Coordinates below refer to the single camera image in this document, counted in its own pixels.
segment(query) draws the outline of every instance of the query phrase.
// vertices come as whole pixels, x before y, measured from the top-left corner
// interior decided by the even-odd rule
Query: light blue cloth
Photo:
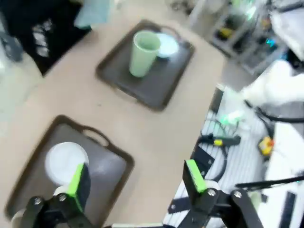
[[[74,25],[81,29],[96,23],[106,23],[113,3],[114,0],[85,0]]]

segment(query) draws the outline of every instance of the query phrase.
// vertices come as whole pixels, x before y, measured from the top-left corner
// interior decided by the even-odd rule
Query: tray handle
[[[173,37],[175,37],[178,42],[182,41],[180,34],[170,26],[161,25],[161,32],[166,33],[168,35],[173,35]]]
[[[94,138],[92,138],[90,136],[88,136],[88,137],[91,138],[92,140],[96,141],[97,143],[102,144],[104,147],[106,147],[106,148],[112,148],[112,147],[114,147],[114,145],[109,140],[109,138],[107,136],[105,136],[105,134],[103,134],[100,130],[98,130],[96,128],[93,128],[93,127],[90,127],[90,126],[83,126],[82,127],[82,132],[84,133],[84,131],[91,131],[91,132],[94,132],[95,134],[98,134],[99,136],[101,136],[102,139],[106,141],[107,145],[103,145],[103,143],[98,142],[96,139],[94,139]]]

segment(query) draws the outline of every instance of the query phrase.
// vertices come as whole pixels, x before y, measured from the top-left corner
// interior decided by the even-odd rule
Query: beige table
[[[162,221],[181,181],[183,160],[189,158],[199,135],[224,57],[178,24],[154,18],[176,28],[195,45],[196,52],[168,107],[153,112],[95,77],[99,61],[142,17],[150,18],[141,9],[124,12],[90,33],[18,110],[0,145],[2,207],[52,120],[65,114],[100,129],[135,159],[135,168],[106,224]],[[3,214],[0,221],[1,227],[7,227]]]

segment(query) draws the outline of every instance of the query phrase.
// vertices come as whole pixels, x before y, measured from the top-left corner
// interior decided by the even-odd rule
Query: tray
[[[102,227],[134,167],[134,160],[97,129],[63,115],[55,118],[30,158],[5,207],[6,216],[12,219],[32,196],[45,199],[53,196],[58,186],[48,178],[44,161],[49,149],[62,142],[78,143],[88,155],[91,190],[85,215],[93,225]]]
[[[129,72],[133,36],[141,30],[165,32],[179,43],[179,51],[170,58],[157,58],[148,74],[136,78]],[[194,53],[194,46],[167,26],[148,20],[139,22],[102,60],[96,68],[97,77],[119,88],[154,110],[163,110]]]

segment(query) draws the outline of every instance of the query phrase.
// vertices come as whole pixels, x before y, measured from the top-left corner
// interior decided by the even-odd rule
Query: yellow label
[[[215,139],[213,145],[215,146],[222,146],[223,141],[221,139]]]

